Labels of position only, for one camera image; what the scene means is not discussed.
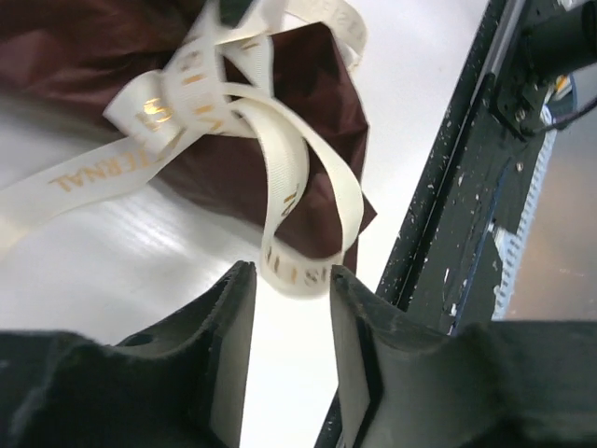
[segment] wire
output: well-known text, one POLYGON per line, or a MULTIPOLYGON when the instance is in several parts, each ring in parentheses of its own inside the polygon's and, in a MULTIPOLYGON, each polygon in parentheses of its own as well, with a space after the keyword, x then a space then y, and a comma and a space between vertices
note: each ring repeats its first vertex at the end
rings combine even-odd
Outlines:
POLYGON ((597 108, 597 96, 595 96, 592 100, 588 103, 583 105, 580 109, 570 114, 564 115, 558 121, 553 122, 548 126, 544 126, 542 128, 536 130, 525 129, 523 130, 525 134, 530 136, 535 136, 540 133, 548 133, 549 131, 558 130, 561 131, 562 129, 566 128, 567 126, 571 125, 578 119, 583 118, 585 115, 590 113, 593 109, 597 108))

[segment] cream ribbon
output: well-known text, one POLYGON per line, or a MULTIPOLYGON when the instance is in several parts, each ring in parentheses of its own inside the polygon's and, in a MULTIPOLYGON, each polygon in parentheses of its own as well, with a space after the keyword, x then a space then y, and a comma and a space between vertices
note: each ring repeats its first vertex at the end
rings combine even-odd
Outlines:
POLYGON ((266 33, 277 16, 268 17, 269 1, 257 2, 234 30, 219 24, 215 3, 208 2, 168 65, 132 80, 106 108, 104 115, 129 137, 0 191, 0 256, 53 217, 141 188, 203 135, 222 133, 257 138, 261 144, 268 180, 262 275, 293 295, 325 290, 331 265, 340 263, 356 240, 363 197, 343 159, 272 98, 272 48, 266 33), (222 56, 253 86, 223 82, 222 56), (241 99, 230 102, 228 96, 241 99), (329 175, 340 217, 340 252, 329 259, 307 259, 274 236, 306 188, 307 143, 329 175))

